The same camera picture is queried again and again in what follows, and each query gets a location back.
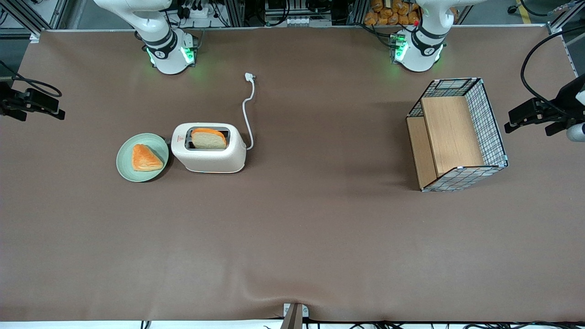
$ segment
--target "bread loaf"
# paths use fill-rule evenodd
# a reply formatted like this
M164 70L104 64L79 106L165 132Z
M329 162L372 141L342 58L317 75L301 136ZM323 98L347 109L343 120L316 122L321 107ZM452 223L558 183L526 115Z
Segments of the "bread loaf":
M384 9L384 2L382 0L371 0L370 6L373 11L380 12L380 10Z
M417 12L410 12L408 14L408 24L409 25L413 25L415 22L418 22L419 20L421 20L421 19L418 17Z
M392 12L392 9L390 8L384 8L380 11L380 18L390 18L394 13Z
M408 17L404 15L398 16L398 24L400 25L408 25Z
M371 25L376 25L376 23L378 22L378 14L375 12L368 12L366 14L366 18L364 18L364 24L371 26Z
M388 25L396 25L398 23L398 14L394 13L388 18Z
M399 15L407 15L408 14L408 4L403 4L403 6L398 10Z
M404 2L402 0L392 0L392 11L398 12L402 7L404 7Z

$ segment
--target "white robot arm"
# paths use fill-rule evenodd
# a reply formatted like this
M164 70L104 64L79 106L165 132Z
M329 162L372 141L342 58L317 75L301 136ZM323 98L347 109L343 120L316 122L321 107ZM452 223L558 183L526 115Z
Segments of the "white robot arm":
M132 25L146 44L150 61L164 74L177 74L195 64L194 38L172 29L160 10L173 0L94 0Z
M455 17L450 8L475 5L485 0L417 0L422 9L421 21L414 28L398 33L400 47L394 60L414 72L430 69L439 60L443 40L449 33Z

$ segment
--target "plate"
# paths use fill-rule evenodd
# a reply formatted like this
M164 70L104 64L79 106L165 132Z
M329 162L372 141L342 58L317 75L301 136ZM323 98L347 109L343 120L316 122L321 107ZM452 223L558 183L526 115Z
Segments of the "plate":
M136 144L144 144L163 162L163 168L152 172L137 172L132 168L132 149ZM141 133L128 139L118 151L116 167L122 177L129 181L147 181L155 178L167 166L168 146L164 139L153 133Z

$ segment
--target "white toaster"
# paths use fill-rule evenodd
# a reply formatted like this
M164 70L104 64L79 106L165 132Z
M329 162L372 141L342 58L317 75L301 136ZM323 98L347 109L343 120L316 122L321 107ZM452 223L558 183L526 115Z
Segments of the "white toaster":
M223 150L196 149L191 142L191 132L197 128L220 131L228 141L228 146ZM244 168L246 161L246 144L238 129L228 124L181 124L173 132L171 151L188 170L198 173L236 173Z

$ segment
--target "wooden board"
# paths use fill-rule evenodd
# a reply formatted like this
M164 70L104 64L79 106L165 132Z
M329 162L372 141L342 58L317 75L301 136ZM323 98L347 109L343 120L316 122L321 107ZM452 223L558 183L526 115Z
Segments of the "wooden board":
M437 176L454 167L483 166L465 97L426 97L421 102Z
M418 185L423 189L437 179L425 118L412 116L406 118L406 124L414 155L414 166L417 168Z

